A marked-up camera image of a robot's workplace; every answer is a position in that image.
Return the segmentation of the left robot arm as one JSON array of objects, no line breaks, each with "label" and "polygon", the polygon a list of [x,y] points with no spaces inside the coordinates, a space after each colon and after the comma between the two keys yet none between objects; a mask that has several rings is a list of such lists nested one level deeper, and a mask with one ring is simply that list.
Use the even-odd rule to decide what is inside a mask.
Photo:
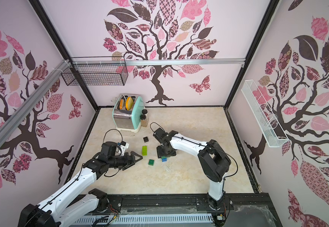
[{"label": "left robot arm", "polygon": [[84,215],[96,212],[113,212],[117,210],[108,199],[107,193],[93,189],[82,199],[75,201],[81,192],[91,186],[110,168],[126,170],[142,160],[136,152],[126,152],[123,156],[104,156],[96,153],[82,165],[79,173],[59,190],[37,205],[29,204],[21,212],[20,227],[69,227]]}]

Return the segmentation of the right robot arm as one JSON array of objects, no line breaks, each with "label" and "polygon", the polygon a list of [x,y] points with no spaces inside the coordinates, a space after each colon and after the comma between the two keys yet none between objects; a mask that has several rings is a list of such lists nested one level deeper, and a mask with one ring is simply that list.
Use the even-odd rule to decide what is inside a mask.
[{"label": "right robot arm", "polygon": [[210,180],[207,193],[209,207],[219,210],[225,199],[225,177],[231,165],[231,159],[215,140],[197,141],[176,131],[165,132],[159,128],[153,133],[160,143],[157,146],[158,158],[174,157],[177,150],[196,156],[200,162],[203,173]]}]

